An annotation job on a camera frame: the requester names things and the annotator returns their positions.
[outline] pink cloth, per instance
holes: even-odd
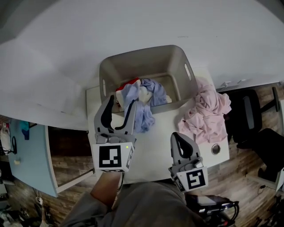
[[[196,105],[185,113],[178,123],[178,131],[194,139],[220,142],[227,136],[223,114],[230,112],[231,101],[227,94],[219,94],[205,78],[196,78],[198,95]]]

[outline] laundry basket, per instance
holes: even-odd
[[[151,107],[153,114],[181,107],[197,95],[197,83],[184,51],[175,45],[151,47],[114,55],[100,64],[102,102],[122,84],[134,78],[150,78],[162,84],[172,103]],[[120,112],[117,105],[113,113]]]

